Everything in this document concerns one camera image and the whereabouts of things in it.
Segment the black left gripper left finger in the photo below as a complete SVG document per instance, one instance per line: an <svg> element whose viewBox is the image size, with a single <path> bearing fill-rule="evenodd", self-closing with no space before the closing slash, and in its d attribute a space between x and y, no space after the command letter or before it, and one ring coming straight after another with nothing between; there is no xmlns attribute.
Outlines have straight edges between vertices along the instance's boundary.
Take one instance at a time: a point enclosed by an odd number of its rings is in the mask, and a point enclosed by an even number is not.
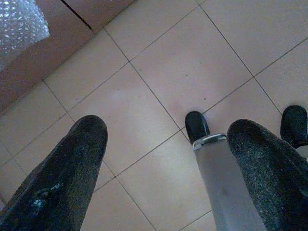
<svg viewBox="0 0 308 231"><path fill-rule="evenodd" d="M80 230L107 141L107 126L100 117L80 118L1 211L1 230Z"/></svg>

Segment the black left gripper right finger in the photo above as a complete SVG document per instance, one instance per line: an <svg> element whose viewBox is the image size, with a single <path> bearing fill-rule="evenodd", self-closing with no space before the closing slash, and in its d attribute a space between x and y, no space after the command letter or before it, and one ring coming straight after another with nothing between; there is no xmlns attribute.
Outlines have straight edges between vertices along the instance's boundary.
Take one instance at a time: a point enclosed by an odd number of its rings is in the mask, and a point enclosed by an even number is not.
<svg viewBox="0 0 308 231"><path fill-rule="evenodd" d="M228 146L269 231L308 229L308 163L290 144L247 119L233 122Z"/></svg>

